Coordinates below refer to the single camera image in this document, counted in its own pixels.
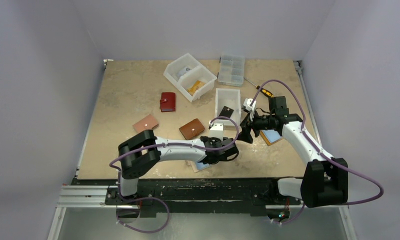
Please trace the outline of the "tan card holder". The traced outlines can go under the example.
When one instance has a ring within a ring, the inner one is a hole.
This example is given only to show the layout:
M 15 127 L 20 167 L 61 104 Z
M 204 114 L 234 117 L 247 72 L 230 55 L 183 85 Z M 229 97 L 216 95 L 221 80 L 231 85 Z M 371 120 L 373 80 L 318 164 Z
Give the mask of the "tan card holder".
M 271 146 L 282 139 L 281 135 L 275 130 L 261 130 L 260 136 L 267 146 Z

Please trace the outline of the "black credit card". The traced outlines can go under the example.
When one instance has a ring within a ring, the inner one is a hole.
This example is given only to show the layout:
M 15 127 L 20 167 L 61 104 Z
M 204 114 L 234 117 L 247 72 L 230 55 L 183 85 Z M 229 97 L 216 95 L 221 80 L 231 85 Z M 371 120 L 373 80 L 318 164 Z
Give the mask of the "black credit card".
M 223 106 L 223 108 L 221 109 L 220 113 L 219 113 L 219 117 L 226 117 L 226 118 L 231 118 L 232 114 L 233 114 L 234 110 L 228 106 Z

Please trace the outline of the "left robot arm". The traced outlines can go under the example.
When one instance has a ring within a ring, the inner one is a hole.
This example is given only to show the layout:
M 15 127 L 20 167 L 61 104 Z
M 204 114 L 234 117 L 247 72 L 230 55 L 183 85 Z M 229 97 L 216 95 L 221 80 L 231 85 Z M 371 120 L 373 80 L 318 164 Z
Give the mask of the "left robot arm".
M 157 163 L 191 161 L 204 165 L 230 162 L 239 154 L 233 138 L 201 136 L 192 140 L 172 140 L 144 130 L 118 146 L 119 190 L 117 197 L 129 205 L 137 198 L 138 180 Z

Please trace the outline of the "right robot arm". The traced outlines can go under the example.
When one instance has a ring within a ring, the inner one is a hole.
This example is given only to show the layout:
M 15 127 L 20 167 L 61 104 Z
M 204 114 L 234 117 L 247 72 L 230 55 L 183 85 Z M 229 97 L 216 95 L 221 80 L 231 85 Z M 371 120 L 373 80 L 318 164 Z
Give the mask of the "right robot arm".
M 310 137 L 303 119 L 289 112 L 285 97 L 269 99 L 270 112 L 264 115 L 257 113 L 256 101 L 251 98 L 244 100 L 242 109 L 247 115 L 240 123 L 239 141 L 251 144 L 251 132 L 257 137 L 261 131 L 275 130 L 306 164 L 302 178 L 281 178 L 268 190 L 272 202 L 279 204 L 288 196 L 302 200 L 309 208 L 347 202 L 347 162 L 343 158 L 334 158 Z

